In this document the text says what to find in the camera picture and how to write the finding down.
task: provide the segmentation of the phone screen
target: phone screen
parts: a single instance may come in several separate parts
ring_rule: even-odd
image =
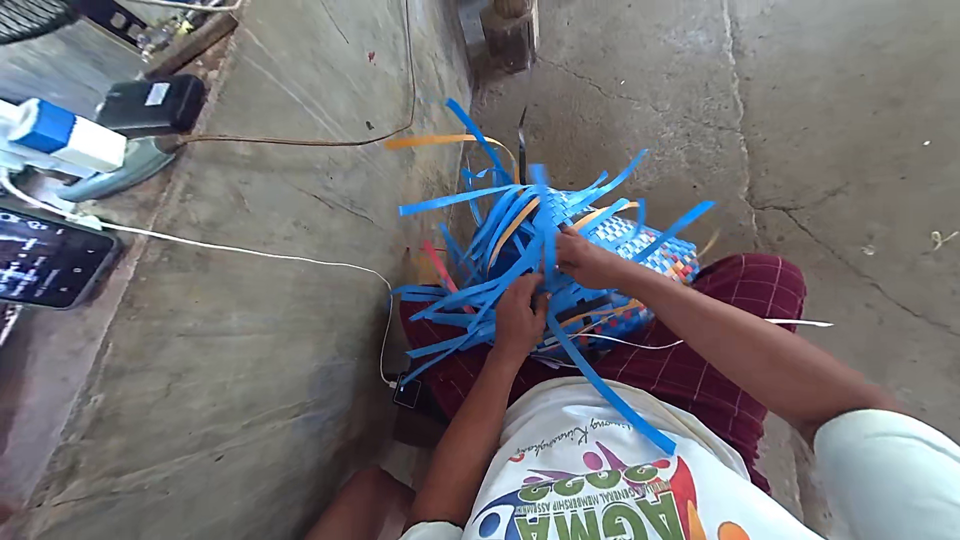
[[[71,307],[115,244],[107,234],[0,208],[0,300]]]

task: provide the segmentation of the black power adapter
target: black power adapter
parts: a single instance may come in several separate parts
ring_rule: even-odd
[[[182,134],[193,129],[205,95],[204,82],[189,74],[118,83],[95,121],[128,138]]]

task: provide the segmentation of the white t-shirt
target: white t-shirt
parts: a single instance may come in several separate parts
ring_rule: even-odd
[[[465,530],[421,523],[402,540],[820,538],[750,483],[740,455],[690,413],[608,384],[677,443],[667,458],[582,377],[538,384],[507,409]],[[857,538],[960,536],[960,447],[896,412],[859,410],[814,441],[833,510]]]

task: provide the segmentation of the fan grille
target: fan grille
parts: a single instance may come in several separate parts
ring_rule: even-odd
[[[0,0],[0,45],[49,34],[76,19],[64,0]]]

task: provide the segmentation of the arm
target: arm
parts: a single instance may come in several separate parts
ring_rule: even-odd
[[[530,309],[540,274],[517,279],[496,307],[493,348],[467,399],[437,445],[423,488],[414,499],[407,527],[424,521],[467,523],[473,501],[496,453],[514,377],[543,335],[546,299]]]
[[[886,392],[798,335],[608,252],[570,228],[557,235],[557,261],[583,286],[616,288],[648,306],[694,351],[807,441],[844,412],[898,410]]]

